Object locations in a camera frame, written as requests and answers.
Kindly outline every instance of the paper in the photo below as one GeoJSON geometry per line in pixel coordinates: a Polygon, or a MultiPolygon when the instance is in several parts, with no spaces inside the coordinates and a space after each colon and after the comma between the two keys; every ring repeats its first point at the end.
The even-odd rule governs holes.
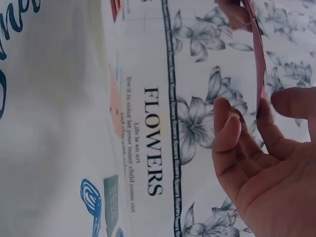
{"type": "Polygon", "coordinates": [[[264,76],[266,72],[266,60],[263,51],[263,44],[260,34],[260,28],[258,26],[258,21],[254,13],[254,7],[250,0],[242,1],[245,8],[249,12],[251,19],[252,33],[253,33],[253,49],[255,53],[256,69],[257,69],[257,110],[259,108],[260,98],[265,98],[264,91],[264,76]]]}

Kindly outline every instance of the blue swirl design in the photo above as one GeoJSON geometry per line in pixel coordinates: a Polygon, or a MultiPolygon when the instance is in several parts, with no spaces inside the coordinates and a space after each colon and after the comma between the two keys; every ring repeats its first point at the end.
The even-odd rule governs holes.
{"type": "Polygon", "coordinates": [[[92,237],[98,237],[101,227],[101,195],[89,180],[83,179],[80,196],[88,212],[93,216],[92,237]]]}

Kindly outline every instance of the blue lettering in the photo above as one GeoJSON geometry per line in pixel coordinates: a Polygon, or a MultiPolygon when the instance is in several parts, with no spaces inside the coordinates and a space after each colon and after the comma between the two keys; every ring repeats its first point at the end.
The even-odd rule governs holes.
{"type": "Polygon", "coordinates": [[[4,112],[5,99],[6,99],[6,76],[3,73],[3,71],[1,71],[1,69],[0,69],[0,84],[3,89],[3,101],[2,101],[2,106],[0,109],[0,119],[1,119],[4,112]]]}
{"type": "MultiPolygon", "coordinates": [[[[40,0],[39,3],[36,3],[36,0],[31,0],[33,6],[33,12],[38,13],[40,10],[40,0]]],[[[1,33],[6,40],[10,39],[10,33],[8,28],[8,23],[10,22],[12,30],[15,32],[22,32],[23,30],[23,20],[22,13],[25,13],[29,10],[30,0],[27,0],[26,4],[23,5],[23,0],[18,0],[19,12],[18,12],[18,22],[14,17],[14,7],[13,4],[10,3],[6,9],[5,19],[2,13],[0,13],[0,29],[1,33]]],[[[7,54],[4,51],[2,41],[0,38],[0,60],[5,60],[7,58],[7,54]]],[[[3,116],[4,108],[5,108],[5,100],[6,100],[6,76],[3,71],[0,69],[0,84],[3,88],[3,99],[2,99],[2,107],[0,109],[0,119],[3,116]]]]}

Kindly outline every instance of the orange patch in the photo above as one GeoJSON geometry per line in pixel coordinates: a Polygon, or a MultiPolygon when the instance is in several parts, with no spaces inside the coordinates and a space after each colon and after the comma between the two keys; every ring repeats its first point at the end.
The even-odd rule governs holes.
{"type": "Polygon", "coordinates": [[[110,66],[110,113],[112,118],[112,123],[115,133],[123,138],[123,127],[121,123],[121,114],[122,114],[122,98],[116,82],[115,73],[110,66]]]}

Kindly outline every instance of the gray-green label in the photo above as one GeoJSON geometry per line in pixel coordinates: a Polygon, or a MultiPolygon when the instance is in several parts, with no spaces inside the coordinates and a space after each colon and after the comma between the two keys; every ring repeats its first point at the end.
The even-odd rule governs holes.
{"type": "Polygon", "coordinates": [[[104,203],[105,203],[105,221],[107,223],[107,233],[111,237],[118,222],[118,193],[119,177],[117,175],[103,180],[104,185],[104,203]]]}

